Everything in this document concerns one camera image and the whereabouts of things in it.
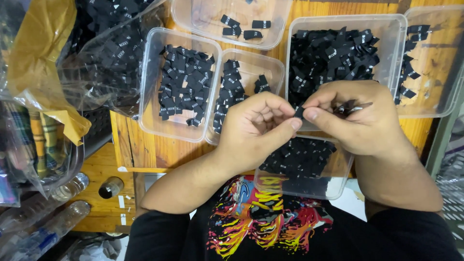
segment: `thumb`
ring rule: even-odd
[[[259,137],[258,142],[269,155],[289,141],[302,124],[303,122],[298,118],[286,119],[279,126]]]
[[[338,140],[344,140],[347,133],[354,131],[354,123],[341,119],[319,107],[306,108],[303,111],[303,117]]]

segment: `fingernail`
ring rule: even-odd
[[[317,117],[317,111],[316,110],[312,110],[312,109],[309,109],[309,110],[305,110],[304,111],[304,117],[305,119],[309,120],[310,122],[312,122],[314,119],[316,119]]]
[[[302,121],[299,121],[299,120],[295,119],[295,120],[292,120],[290,122],[290,124],[293,127],[293,129],[295,131],[297,131],[297,130],[299,130],[301,128]]]

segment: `rectangular plastic tub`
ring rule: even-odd
[[[330,155],[327,165],[319,178],[299,179],[298,182],[286,180],[285,174],[275,174],[255,170],[255,187],[260,191],[282,193],[292,196],[302,196],[317,199],[334,200],[342,195],[348,174],[353,164],[354,156],[344,150],[335,139],[311,137],[326,140],[335,144],[337,151]]]
[[[224,62],[228,59],[239,61],[240,67],[238,68],[238,71],[242,77],[240,82],[245,89],[246,95],[251,96],[255,94],[255,81],[259,79],[260,74],[264,74],[266,76],[266,80],[269,83],[272,93],[278,94],[280,92],[285,77],[285,67],[281,61],[257,53],[238,49],[227,49],[222,53],[222,63],[219,68],[218,81],[215,84],[211,84],[211,86],[215,86],[214,99],[211,100],[213,104],[216,104],[216,99],[219,97],[219,90],[221,88],[220,76],[223,75],[222,71],[224,70]],[[213,121],[214,105],[209,115],[206,141],[211,145],[217,146],[219,144],[220,134],[214,132]]]
[[[284,34],[292,1],[253,0],[250,4],[247,2],[246,0],[173,0],[171,14],[176,24],[204,37],[260,50],[276,47]],[[222,35],[222,29],[228,27],[221,23],[224,14],[239,22],[242,32],[260,31],[263,38],[245,40],[243,33],[238,38]],[[271,27],[252,29],[253,20],[271,21]]]
[[[421,77],[403,83],[417,95],[403,97],[398,114],[400,118],[447,116],[464,83],[464,5],[413,7],[405,16],[409,26],[430,25],[431,33],[407,53]]]
[[[374,80],[386,85],[392,97],[396,93],[403,59],[406,39],[407,21],[402,14],[362,14],[300,17],[290,24],[287,42],[287,69],[290,64],[291,37],[298,30],[340,30],[346,26],[348,30],[371,29],[372,35],[380,38],[375,44],[380,63],[374,67]],[[285,99],[288,100],[288,73],[285,78]],[[303,120],[301,131],[318,131],[310,122]]]
[[[222,50],[216,41],[166,28],[157,27],[151,29],[147,36],[142,65],[139,105],[140,128],[145,132],[155,135],[189,142],[200,142],[205,138],[206,123],[211,114],[211,105],[214,104],[214,102],[211,102],[214,97],[214,88],[211,88],[207,100],[208,105],[205,111],[205,118],[198,127],[188,126],[186,123],[189,118],[195,116],[196,113],[193,111],[184,110],[182,114],[173,115],[166,121],[162,121],[161,117],[158,116],[160,111],[158,90],[161,85],[161,68],[165,61],[159,53],[167,44],[172,44],[174,47],[182,46],[187,49],[205,52],[210,56],[214,55],[216,61],[211,67],[213,71],[212,86],[218,81],[219,71],[217,68],[221,64]]]

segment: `colorful graphic print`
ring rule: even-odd
[[[268,186],[281,186],[283,179],[272,177]],[[263,248],[278,247],[290,253],[309,251],[309,238],[317,227],[324,232],[333,219],[319,200],[263,193],[253,186],[253,176],[238,176],[224,187],[209,223],[209,249],[227,259],[249,237]]]

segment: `black t-shirt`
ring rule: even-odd
[[[463,258],[446,222],[435,213],[392,208],[364,222],[329,201],[259,192],[252,176],[238,176],[200,206],[191,220],[188,214],[159,211],[138,217],[125,259]]]

